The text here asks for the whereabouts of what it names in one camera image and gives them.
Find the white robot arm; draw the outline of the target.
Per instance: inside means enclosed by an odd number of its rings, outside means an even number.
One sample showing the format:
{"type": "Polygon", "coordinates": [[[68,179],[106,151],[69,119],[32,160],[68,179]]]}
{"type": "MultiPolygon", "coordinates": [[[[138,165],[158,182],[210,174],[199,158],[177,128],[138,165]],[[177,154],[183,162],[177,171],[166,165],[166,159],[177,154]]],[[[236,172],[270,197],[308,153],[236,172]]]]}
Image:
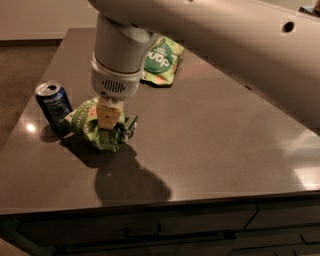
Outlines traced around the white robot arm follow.
{"type": "Polygon", "coordinates": [[[109,103],[135,94],[159,35],[308,127],[320,130],[318,18],[259,0],[89,0],[97,10],[92,86],[109,103]]]}

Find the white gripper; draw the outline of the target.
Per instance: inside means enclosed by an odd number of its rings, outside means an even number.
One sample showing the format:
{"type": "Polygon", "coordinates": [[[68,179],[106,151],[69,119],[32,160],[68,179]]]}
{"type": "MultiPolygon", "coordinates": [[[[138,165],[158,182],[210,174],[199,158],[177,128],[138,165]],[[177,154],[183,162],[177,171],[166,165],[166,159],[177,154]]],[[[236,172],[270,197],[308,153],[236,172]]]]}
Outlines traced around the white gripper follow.
{"type": "Polygon", "coordinates": [[[112,130],[123,112],[124,102],[139,86],[144,56],[99,58],[93,54],[91,85],[101,96],[96,104],[98,126],[112,130]]]}

